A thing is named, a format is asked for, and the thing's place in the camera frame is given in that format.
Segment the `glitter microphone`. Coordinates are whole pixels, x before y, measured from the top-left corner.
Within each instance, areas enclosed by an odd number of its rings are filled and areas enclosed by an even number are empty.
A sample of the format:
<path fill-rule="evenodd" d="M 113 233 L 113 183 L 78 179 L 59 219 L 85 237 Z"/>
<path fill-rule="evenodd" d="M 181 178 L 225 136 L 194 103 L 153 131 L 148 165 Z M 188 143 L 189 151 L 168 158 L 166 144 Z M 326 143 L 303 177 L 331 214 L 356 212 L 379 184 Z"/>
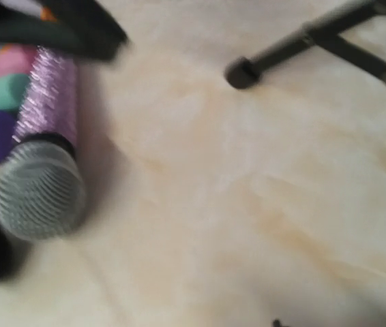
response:
<path fill-rule="evenodd" d="M 76 163 L 77 103 L 74 59 L 38 48 L 0 171 L 0 223 L 18 238 L 63 236 L 80 223 L 86 189 Z"/>

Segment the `teal microphone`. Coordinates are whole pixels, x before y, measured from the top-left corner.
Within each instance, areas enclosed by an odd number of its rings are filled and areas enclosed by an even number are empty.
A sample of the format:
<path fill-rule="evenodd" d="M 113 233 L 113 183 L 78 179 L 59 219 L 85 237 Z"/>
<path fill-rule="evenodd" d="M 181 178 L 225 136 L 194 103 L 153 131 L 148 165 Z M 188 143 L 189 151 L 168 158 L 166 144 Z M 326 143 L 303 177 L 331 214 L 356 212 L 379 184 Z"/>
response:
<path fill-rule="evenodd" d="M 26 74 L 9 74 L 0 77 L 0 110 L 13 112 L 20 108 L 29 84 Z"/>

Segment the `pink microphone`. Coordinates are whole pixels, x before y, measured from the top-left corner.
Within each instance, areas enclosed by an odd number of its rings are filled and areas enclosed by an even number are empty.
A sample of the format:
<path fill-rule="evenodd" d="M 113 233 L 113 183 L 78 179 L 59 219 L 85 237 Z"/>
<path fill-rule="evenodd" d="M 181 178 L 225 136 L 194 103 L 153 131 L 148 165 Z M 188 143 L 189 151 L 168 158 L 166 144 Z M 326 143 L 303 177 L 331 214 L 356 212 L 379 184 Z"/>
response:
<path fill-rule="evenodd" d="M 0 50 L 0 77 L 9 74 L 26 74 L 31 71 L 36 48 L 32 46 L 6 46 Z"/>

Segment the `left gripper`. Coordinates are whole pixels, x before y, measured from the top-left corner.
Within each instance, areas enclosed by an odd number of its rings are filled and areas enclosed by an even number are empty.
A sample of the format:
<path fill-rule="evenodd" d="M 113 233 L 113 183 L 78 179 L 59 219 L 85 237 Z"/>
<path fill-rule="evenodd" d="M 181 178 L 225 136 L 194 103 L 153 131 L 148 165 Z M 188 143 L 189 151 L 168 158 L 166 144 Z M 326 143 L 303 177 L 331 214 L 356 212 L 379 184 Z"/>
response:
<path fill-rule="evenodd" d="M 0 44 L 44 46 L 97 61 L 110 62 L 128 36 L 93 0 L 38 1 L 54 20 L 14 10 L 0 2 Z"/>

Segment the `black tripod microphone stand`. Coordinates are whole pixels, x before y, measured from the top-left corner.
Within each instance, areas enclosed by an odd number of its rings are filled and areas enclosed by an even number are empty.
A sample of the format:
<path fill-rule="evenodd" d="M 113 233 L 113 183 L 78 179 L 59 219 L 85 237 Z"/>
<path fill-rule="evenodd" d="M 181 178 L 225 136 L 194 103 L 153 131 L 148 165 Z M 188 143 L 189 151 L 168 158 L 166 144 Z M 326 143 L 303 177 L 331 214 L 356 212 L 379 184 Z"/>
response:
<path fill-rule="evenodd" d="M 351 1 L 309 22 L 255 57 L 233 61 L 225 70 L 226 81 L 235 89 L 249 89 L 261 81 L 266 71 L 318 46 L 386 85 L 386 61 L 340 36 L 376 16 L 386 16 L 386 1 Z"/>

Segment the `orange microphone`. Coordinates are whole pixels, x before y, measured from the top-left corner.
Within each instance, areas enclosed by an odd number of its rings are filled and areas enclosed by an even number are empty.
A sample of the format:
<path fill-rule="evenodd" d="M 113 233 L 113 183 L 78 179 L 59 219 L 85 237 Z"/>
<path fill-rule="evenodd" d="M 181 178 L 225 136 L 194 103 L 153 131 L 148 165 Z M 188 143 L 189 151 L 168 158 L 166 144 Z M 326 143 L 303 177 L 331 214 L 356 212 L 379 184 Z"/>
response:
<path fill-rule="evenodd" d="M 41 10 L 40 18 L 48 22 L 56 22 L 57 19 L 54 17 L 53 13 L 47 8 L 43 7 Z"/>

